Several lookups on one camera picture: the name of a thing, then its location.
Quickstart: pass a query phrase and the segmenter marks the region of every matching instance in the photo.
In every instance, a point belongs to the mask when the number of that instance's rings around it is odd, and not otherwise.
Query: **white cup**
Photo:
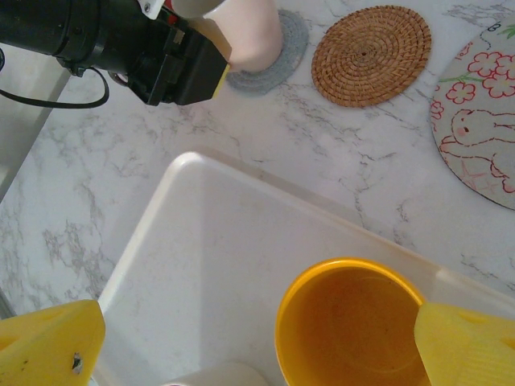
[[[163,386],[268,386],[259,373],[242,363],[223,363],[214,368],[207,368]]]
[[[282,50],[274,0],[171,0],[174,12],[215,44],[231,71],[268,68]]]

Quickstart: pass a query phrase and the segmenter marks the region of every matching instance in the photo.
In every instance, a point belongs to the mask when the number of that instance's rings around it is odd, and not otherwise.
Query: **black cable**
[[[6,56],[4,55],[2,49],[0,48],[0,71],[3,69],[3,66],[6,63]],[[102,82],[104,83],[104,95],[98,101],[89,102],[89,103],[63,103],[63,102],[50,102],[50,101],[41,101],[38,99],[26,98],[24,96],[18,96],[11,94],[10,92],[4,91],[0,89],[0,95],[5,98],[11,99],[12,101],[23,103],[24,105],[30,105],[35,107],[43,107],[50,109],[94,109],[95,107],[102,106],[109,100],[109,85],[107,84],[107,80],[105,80],[104,76],[93,67],[88,68],[88,70],[92,70],[96,72],[100,78],[102,78]]]

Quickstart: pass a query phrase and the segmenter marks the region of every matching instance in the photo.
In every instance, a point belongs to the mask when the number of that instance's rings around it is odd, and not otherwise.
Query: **white container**
[[[237,361],[283,386],[274,348],[282,296],[304,269],[339,256],[388,265],[428,301],[515,318],[512,298],[186,153],[163,176],[100,297],[106,336],[93,377],[100,386],[162,384]]]
[[[274,0],[173,0],[172,6],[215,43],[231,71],[262,71],[281,53]]]
[[[223,363],[206,368],[163,386],[268,386],[259,373],[243,363]]]

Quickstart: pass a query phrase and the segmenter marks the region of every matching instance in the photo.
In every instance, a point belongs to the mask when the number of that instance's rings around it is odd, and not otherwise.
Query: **floral placemat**
[[[431,126],[463,183],[515,209],[515,17],[481,32],[452,60],[436,86]]]

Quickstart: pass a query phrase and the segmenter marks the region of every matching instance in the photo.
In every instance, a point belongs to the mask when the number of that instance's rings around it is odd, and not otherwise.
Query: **red flower print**
[[[470,50],[470,47],[472,45],[472,42],[469,42],[465,47],[463,47],[461,49],[461,51],[458,53],[458,55],[456,55],[456,59],[457,60],[461,60],[461,58],[463,58],[464,56],[466,56],[466,54],[468,53],[468,51]]]
[[[476,95],[476,86],[474,84],[465,84],[464,82],[456,82],[452,88],[445,94],[448,100],[453,101],[457,105],[461,105],[465,101],[471,101]]]
[[[510,97],[515,94],[515,80],[506,75],[493,74],[491,78],[483,80],[483,87],[488,89],[492,98]]]
[[[441,102],[433,101],[431,103],[431,116],[434,119],[442,119],[443,106]]]
[[[515,79],[515,55],[502,56],[497,60],[496,73]]]
[[[491,54],[480,52],[474,56],[474,61],[468,65],[468,71],[477,72],[480,76],[488,78],[496,71],[497,60],[501,57],[502,55],[499,52],[492,52]]]

